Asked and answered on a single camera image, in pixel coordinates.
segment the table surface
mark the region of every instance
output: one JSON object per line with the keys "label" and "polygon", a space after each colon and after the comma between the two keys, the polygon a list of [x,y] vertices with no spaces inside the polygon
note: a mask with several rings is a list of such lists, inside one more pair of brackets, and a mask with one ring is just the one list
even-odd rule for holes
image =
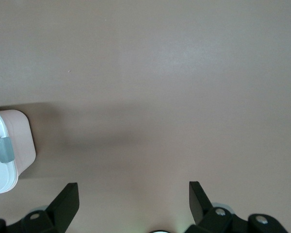
{"label": "table surface", "polygon": [[8,224],[78,182],[68,233],[182,233],[200,181],[291,232],[291,0],[1,0],[2,109],[37,152]]}

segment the plastic food container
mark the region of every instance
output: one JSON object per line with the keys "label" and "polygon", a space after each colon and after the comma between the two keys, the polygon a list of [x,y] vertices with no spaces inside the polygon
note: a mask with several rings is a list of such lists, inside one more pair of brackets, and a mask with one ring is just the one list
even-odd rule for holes
{"label": "plastic food container", "polygon": [[18,176],[35,160],[27,117],[17,110],[0,111],[0,193],[15,187]]}

